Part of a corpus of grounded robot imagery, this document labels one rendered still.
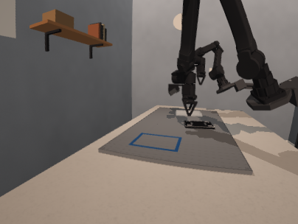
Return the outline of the white well plate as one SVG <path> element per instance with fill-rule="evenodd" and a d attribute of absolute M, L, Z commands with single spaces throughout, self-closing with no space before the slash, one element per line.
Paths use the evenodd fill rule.
<path fill-rule="evenodd" d="M 176 110 L 176 116 L 188 116 L 185 110 Z M 200 111 L 193 111 L 191 116 L 202 116 Z"/>

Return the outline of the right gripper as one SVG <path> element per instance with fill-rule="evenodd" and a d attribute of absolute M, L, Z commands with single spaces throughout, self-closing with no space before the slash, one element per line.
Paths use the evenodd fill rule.
<path fill-rule="evenodd" d="M 204 72 L 203 72 L 203 71 L 204 71 Z M 206 77 L 205 74 L 206 74 L 206 72 L 205 72 L 205 65 L 202 65 L 202 64 L 201 64 L 201 71 L 197 71 L 197 72 L 196 72 L 196 77 L 197 77 L 197 79 L 198 79 L 198 83 L 199 83 L 199 85 L 202 85 L 202 83 L 203 83 L 203 81 L 204 81 L 204 78 Z M 199 80 L 198 77 L 203 77 L 201 83 L 200 83 L 200 80 Z"/>

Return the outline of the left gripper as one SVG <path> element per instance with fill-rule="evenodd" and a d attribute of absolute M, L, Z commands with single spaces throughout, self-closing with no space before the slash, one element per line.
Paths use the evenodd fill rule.
<path fill-rule="evenodd" d="M 190 85 L 190 95 L 183 95 L 183 99 L 186 99 L 186 100 L 183 100 L 183 103 L 184 103 L 184 107 L 185 107 L 185 110 L 187 112 L 187 115 L 188 116 L 191 116 L 193 110 L 195 109 L 196 105 L 198 102 L 196 102 L 195 100 L 197 99 L 197 95 L 195 95 L 195 84 L 189 84 Z M 193 99 L 193 100 L 191 100 Z M 187 106 L 186 104 L 190 104 L 190 107 L 189 109 L 187 110 Z M 193 107 L 192 107 L 193 105 Z M 190 111 L 190 109 L 192 108 L 192 110 Z M 190 111 L 190 113 L 188 112 Z"/>

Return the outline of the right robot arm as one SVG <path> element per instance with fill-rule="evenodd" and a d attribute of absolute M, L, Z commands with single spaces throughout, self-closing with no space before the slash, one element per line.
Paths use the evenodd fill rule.
<path fill-rule="evenodd" d="M 216 51 L 216 49 L 218 49 L 218 50 Z M 218 41 L 214 41 L 213 43 L 211 43 L 207 46 L 199 47 L 196 49 L 195 64 L 198 64 L 198 65 L 195 65 L 196 71 L 201 71 L 201 64 L 205 65 L 205 58 L 203 56 L 204 56 L 204 54 L 206 54 L 206 52 L 210 52 L 210 51 L 213 51 L 215 53 L 215 58 L 214 58 L 212 71 L 209 72 L 209 77 L 212 80 L 217 79 L 218 87 L 220 89 L 220 88 L 224 87 L 225 85 L 230 84 L 230 82 L 228 82 L 228 80 L 226 80 L 225 75 L 224 75 L 224 68 L 221 65 L 221 55 L 222 55 L 222 52 L 224 52 L 224 51 L 220 47 Z"/>

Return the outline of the grey flat mat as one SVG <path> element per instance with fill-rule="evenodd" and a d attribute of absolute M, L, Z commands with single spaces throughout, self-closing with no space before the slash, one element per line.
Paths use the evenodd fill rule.
<path fill-rule="evenodd" d="M 203 117 L 197 117 L 176 116 L 176 110 L 185 109 L 156 109 L 104 144 L 98 152 L 177 167 L 252 175 L 252 168 L 217 111 L 194 110 L 202 113 Z M 185 128 L 184 121 L 211 122 L 215 129 Z M 179 140 L 172 137 L 175 136 L 182 137 L 179 150 L 129 145 L 141 133 L 133 144 L 175 150 Z"/>

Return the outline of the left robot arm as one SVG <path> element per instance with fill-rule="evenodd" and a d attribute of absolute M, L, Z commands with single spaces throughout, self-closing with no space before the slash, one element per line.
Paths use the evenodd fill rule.
<path fill-rule="evenodd" d="M 238 53 L 237 73 L 246 80 L 253 81 L 251 95 L 263 105 L 285 97 L 286 91 L 279 87 L 276 79 L 265 63 L 265 55 L 258 50 L 246 12 L 241 0 L 220 0 L 232 31 Z M 190 95 L 190 85 L 195 83 L 195 39 L 198 26 L 200 0 L 183 0 L 181 47 L 177 58 L 177 68 L 171 75 L 168 93 L 172 96 L 180 91 Z M 258 74 L 259 73 L 259 74 Z M 185 85 L 185 83 L 187 85 Z"/>

